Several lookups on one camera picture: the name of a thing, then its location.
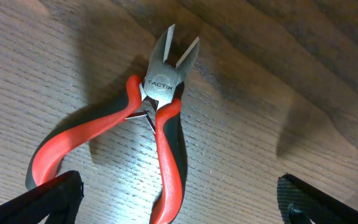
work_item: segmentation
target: wire cutter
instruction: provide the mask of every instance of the wire cutter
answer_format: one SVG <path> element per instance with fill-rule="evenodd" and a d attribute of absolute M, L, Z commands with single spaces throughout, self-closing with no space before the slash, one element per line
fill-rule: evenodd
<path fill-rule="evenodd" d="M 76 120 L 52 131 L 35 150 L 25 186 L 33 189 L 54 178 L 63 157 L 77 146 L 113 128 L 141 106 L 146 98 L 158 101 L 155 115 L 155 140 L 162 176 L 162 194 L 155 204 L 150 223 L 170 223 L 181 207 L 187 174 L 185 145 L 180 129 L 181 101 L 174 98 L 177 86 L 191 72 L 200 47 L 197 37 L 173 67 L 166 63 L 175 25 L 159 38 L 150 56 L 142 81 L 129 77 L 126 91 L 90 117 Z"/>

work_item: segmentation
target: wooden table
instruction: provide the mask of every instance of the wooden table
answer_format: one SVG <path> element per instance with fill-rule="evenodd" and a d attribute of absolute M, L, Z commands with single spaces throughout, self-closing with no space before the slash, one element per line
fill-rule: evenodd
<path fill-rule="evenodd" d="M 30 157 L 61 120 L 145 75 L 174 23 L 175 55 L 201 40 L 175 223 L 282 223 L 286 172 L 358 210 L 356 0 L 0 0 L 0 204 L 26 191 Z M 85 182 L 77 223 L 148 223 L 161 179 L 145 120 L 78 147 L 67 170 Z"/>

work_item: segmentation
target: brand logo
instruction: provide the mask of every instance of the brand logo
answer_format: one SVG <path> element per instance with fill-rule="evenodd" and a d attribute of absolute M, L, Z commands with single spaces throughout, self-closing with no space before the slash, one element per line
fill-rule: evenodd
<path fill-rule="evenodd" d="M 166 85 L 166 84 L 163 84 L 163 83 L 156 83 L 156 82 L 153 82 L 151 80 L 148 80 L 149 81 L 149 85 L 155 85 L 157 87 L 161 87 L 161 88 L 164 88 L 164 89 L 167 89 L 167 90 L 172 90 L 172 87 Z"/>

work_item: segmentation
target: wooden surface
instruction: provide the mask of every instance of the wooden surface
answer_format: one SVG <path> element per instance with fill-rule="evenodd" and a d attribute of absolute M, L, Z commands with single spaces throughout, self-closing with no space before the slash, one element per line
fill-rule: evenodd
<path fill-rule="evenodd" d="M 201 40 L 175 223 L 282 223 L 286 172 L 358 210 L 356 0 L 0 0 L 0 204 L 26 191 L 30 157 L 61 120 L 145 75 L 173 23 L 175 55 Z M 67 170 L 85 182 L 77 223 L 148 223 L 161 180 L 145 120 L 75 149 Z"/>

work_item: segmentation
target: red and black handle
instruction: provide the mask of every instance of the red and black handle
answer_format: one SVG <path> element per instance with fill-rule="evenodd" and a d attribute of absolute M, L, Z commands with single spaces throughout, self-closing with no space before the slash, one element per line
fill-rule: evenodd
<path fill-rule="evenodd" d="M 138 76 L 129 77 L 126 91 L 110 105 L 98 108 L 88 117 L 60 126 L 52 131 L 35 150 L 25 186 L 31 190 L 56 176 L 63 157 L 77 146 L 99 136 L 122 122 L 142 104 Z"/>
<path fill-rule="evenodd" d="M 178 215 L 187 176 L 186 147 L 180 124 L 181 101 L 173 99 L 155 115 L 155 141 L 162 194 L 152 210 L 151 224 L 171 223 Z"/>

